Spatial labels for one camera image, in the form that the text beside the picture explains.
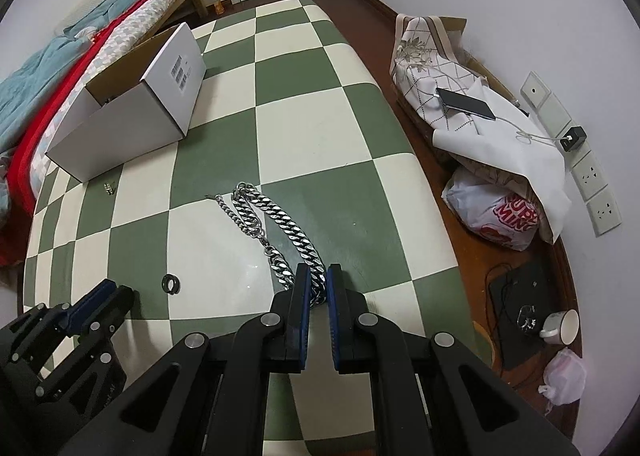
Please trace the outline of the smartphone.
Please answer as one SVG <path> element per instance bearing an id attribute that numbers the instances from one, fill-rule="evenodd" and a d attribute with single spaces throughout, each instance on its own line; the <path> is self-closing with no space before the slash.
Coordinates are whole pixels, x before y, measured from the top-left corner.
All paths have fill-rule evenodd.
<path id="1" fill-rule="evenodd" d="M 491 111 L 489 105 L 480 99 L 442 88 L 437 88 L 436 94 L 442 107 L 447 111 L 453 110 L 488 120 L 496 120 L 496 115 Z"/>

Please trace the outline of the green white checkered tablecloth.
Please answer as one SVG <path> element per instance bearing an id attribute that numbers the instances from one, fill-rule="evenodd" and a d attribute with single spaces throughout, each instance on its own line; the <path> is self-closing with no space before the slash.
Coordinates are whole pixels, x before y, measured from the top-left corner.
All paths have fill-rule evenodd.
<path id="1" fill-rule="evenodd" d="M 139 298 L 114 343 L 130 378 L 186 334 L 235 331 L 279 284 L 226 215 L 254 185 L 337 263 L 370 309 L 473 346 L 458 261 L 382 89 L 312 0 L 281 0 L 193 33 L 206 74 L 186 138 L 80 183 L 50 165 L 28 244 L 26 307 L 112 279 Z M 115 184 L 108 195 L 105 182 Z"/>

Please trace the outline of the white cardboard box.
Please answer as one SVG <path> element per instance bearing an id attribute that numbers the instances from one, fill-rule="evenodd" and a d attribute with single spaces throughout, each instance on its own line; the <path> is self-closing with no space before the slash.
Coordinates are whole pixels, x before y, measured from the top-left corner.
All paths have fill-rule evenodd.
<path id="1" fill-rule="evenodd" d="M 183 139 L 204 74 L 200 47 L 186 24 L 145 40 L 81 89 L 47 157 L 86 183 Z"/>

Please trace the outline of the red white plastic bag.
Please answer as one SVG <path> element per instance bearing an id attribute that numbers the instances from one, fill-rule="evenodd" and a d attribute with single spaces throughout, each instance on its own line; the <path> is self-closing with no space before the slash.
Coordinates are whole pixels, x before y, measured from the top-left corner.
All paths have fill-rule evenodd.
<path id="1" fill-rule="evenodd" d="M 451 176 L 442 199 L 471 232 L 516 251 L 526 250 L 539 228 L 534 204 L 464 167 Z"/>

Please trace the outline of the white ceramic cup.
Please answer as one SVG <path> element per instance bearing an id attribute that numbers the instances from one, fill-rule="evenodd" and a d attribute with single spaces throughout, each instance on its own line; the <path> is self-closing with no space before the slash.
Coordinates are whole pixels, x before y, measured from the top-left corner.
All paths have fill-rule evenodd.
<path id="1" fill-rule="evenodd" d="M 544 320 L 539 337 L 545 343 L 555 346 L 569 346 L 579 333 L 580 318 L 576 310 L 555 312 Z"/>

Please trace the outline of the small white plastic bag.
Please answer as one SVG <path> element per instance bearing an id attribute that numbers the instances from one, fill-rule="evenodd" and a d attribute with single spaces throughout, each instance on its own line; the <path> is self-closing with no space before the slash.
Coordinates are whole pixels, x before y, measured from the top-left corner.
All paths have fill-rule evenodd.
<path id="1" fill-rule="evenodd" d="M 584 393 L 587 369 L 570 348 L 560 350 L 547 364 L 538 393 L 552 405 L 561 406 L 578 401 Z"/>

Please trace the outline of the black charger plug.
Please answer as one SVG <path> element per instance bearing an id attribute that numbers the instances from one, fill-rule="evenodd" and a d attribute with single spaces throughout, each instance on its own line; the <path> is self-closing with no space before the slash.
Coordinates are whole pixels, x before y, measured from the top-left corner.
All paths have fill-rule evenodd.
<path id="1" fill-rule="evenodd" d="M 559 145 L 565 153 L 578 150 L 586 141 L 587 134 L 582 126 L 572 126 L 559 138 Z"/>

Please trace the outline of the red bed cover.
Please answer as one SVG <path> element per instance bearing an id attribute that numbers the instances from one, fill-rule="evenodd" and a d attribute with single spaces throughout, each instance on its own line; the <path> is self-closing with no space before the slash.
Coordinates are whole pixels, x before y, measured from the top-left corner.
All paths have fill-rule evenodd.
<path id="1" fill-rule="evenodd" d="M 32 214 L 36 205 L 36 197 L 30 188 L 28 178 L 29 165 L 35 147 L 39 142 L 56 112 L 86 72 L 91 61 L 104 46 L 114 29 L 124 22 L 149 0 L 137 0 L 110 24 L 102 28 L 90 38 L 90 47 L 77 59 L 70 70 L 53 86 L 50 94 L 43 102 L 36 105 L 37 113 L 28 122 L 28 126 L 17 142 L 17 148 L 9 159 L 8 171 L 1 179 L 8 190 L 9 202 L 1 220 L 1 265 L 10 267 L 25 258 L 28 232 L 32 222 Z"/>

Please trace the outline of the wall socket strip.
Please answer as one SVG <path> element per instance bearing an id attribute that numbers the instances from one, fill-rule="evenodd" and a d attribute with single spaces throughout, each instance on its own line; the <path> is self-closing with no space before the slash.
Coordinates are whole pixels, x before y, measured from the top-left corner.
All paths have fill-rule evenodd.
<path id="1" fill-rule="evenodd" d="M 619 227 L 622 224 L 620 209 L 588 140 L 570 153 L 565 153 L 559 145 L 559 138 L 568 128 L 580 125 L 535 72 L 528 73 L 521 86 L 521 95 L 563 155 L 566 170 L 572 175 L 586 205 L 594 234 L 602 236 Z"/>

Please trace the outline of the orange bottle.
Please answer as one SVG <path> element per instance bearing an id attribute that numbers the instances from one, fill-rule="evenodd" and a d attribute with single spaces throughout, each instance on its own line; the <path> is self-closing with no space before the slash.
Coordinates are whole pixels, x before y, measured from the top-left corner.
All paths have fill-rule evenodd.
<path id="1" fill-rule="evenodd" d="M 217 16 L 222 16 L 226 9 L 224 8 L 224 4 L 222 0 L 213 0 L 214 10 Z"/>

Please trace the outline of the teal blanket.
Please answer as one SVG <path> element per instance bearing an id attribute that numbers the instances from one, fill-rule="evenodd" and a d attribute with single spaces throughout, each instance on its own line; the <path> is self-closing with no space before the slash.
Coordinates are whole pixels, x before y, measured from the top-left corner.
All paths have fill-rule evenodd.
<path id="1" fill-rule="evenodd" d="M 99 31 L 138 0 L 102 0 L 1 83 L 1 151 L 12 150 L 39 106 L 91 46 L 90 27 Z"/>

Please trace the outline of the white patterned cloth bag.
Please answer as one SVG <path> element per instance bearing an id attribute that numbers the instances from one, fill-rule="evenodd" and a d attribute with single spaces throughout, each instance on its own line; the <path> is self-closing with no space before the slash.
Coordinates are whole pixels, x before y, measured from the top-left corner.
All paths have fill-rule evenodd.
<path id="1" fill-rule="evenodd" d="M 441 18 L 397 17 L 390 76 L 411 116 L 426 124 L 436 149 L 454 158 L 458 168 L 534 204 L 540 216 L 535 236 L 555 243 L 570 211 L 561 152 L 485 77 L 459 63 Z M 447 111 L 437 88 L 486 102 L 496 120 Z"/>

